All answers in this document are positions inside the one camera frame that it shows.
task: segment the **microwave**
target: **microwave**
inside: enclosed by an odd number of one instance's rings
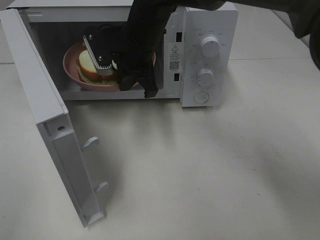
[[[84,30],[127,21],[132,0],[15,0],[0,11],[1,24],[37,129],[84,227],[106,216],[108,180],[88,168],[93,136],[80,144],[64,101],[144,99],[144,89],[98,92],[75,84],[63,68],[66,51]],[[227,2],[216,11],[178,7],[156,49],[157,99],[182,107],[220,104],[238,11]]]

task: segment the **floor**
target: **floor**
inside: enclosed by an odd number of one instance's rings
[[[271,11],[237,8],[221,107],[67,103],[79,141],[99,135],[110,183],[107,218],[87,228],[0,28],[0,239],[318,240],[319,71]]]

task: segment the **warning label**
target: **warning label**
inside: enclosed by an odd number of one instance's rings
[[[182,56],[184,44],[175,42],[168,44],[168,69],[172,73],[180,73],[182,71]]]

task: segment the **microwave door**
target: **microwave door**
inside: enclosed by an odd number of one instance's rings
[[[83,155],[99,139],[92,137],[79,145],[68,109],[29,34],[24,10],[0,11],[0,19],[35,124],[85,227],[105,216],[98,192],[108,184],[93,184]]]

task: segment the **qr code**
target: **qr code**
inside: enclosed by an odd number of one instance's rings
[[[179,61],[170,62],[170,70],[179,70]]]

